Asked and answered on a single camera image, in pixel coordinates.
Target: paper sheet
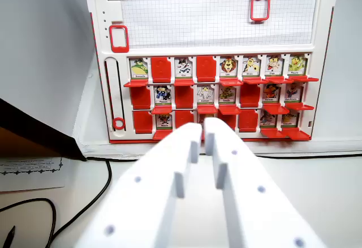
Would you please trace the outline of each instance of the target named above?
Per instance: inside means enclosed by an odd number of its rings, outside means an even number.
[[[0,192],[63,187],[68,172],[68,159],[0,159]]]
[[[266,16],[254,1],[254,17]],[[316,0],[270,0],[264,22],[250,0],[123,0],[130,48],[309,44]]]

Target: pen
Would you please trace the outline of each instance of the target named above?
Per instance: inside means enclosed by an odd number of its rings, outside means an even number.
[[[4,245],[2,246],[2,248],[10,248],[12,240],[14,239],[14,235],[15,235],[15,226],[12,227],[9,234],[7,235],[6,240],[5,240]]]

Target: black object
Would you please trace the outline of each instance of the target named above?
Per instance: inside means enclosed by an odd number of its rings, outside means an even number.
[[[67,222],[66,224],[64,224],[61,228],[59,228],[55,233],[54,233],[54,228],[55,228],[55,222],[57,221],[57,210],[55,209],[55,205],[54,203],[49,200],[48,198],[34,198],[34,199],[29,199],[29,200],[24,200],[21,202],[17,202],[15,204],[11,204],[7,207],[3,207],[0,208],[0,212],[3,212],[5,210],[8,210],[10,208],[19,206],[21,204],[26,204],[26,203],[31,203],[31,202],[47,202],[50,204],[51,206],[51,211],[53,214],[53,218],[51,221],[51,228],[50,228],[50,234],[49,234],[49,238],[48,238],[48,242],[45,246],[45,248],[49,248],[51,243],[54,241],[54,239],[63,231],[65,230],[68,226],[70,226],[76,219],[79,218],[80,215],[82,215],[88,208],[90,208],[101,196],[102,194],[106,191],[106,189],[108,188],[109,184],[111,183],[112,180],[112,169],[111,169],[111,165],[109,164],[109,161],[106,160],[106,164],[107,164],[107,169],[108,169],[108,180],[106,182],[106,185],[103,187],[103,189],[100,191],[100,193],[98,193],[98,195],[89,203],[87,204],[81,211],[79,211],[69,222]]]
[[[11,244],[12,244],[12,240],[14,239],[14,235],[15,235],[15,226],[13,226],[9,232],[9,234],[6,237],[6,240],[4,242],[4,245],[2,246],[2,248],[10,248]]]
[[[0,127],[40,144],[59,156],[85,161],[74,138],[38,121],[0,98]]]

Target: white wall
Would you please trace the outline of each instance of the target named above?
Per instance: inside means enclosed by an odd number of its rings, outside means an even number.
[[[94,53],[86,0],[0,0],[0,10],[0,98],[71,135]]]
[[[313,139],[362,140],[361,2],[336,2]]]

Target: grid paper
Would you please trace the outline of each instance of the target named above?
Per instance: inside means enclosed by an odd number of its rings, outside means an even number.
[[[250,0],[124,0],[130,48],[310,44],[316,0],[270,0],[250,19]],[[254,17],[266,0],[254,1]]]

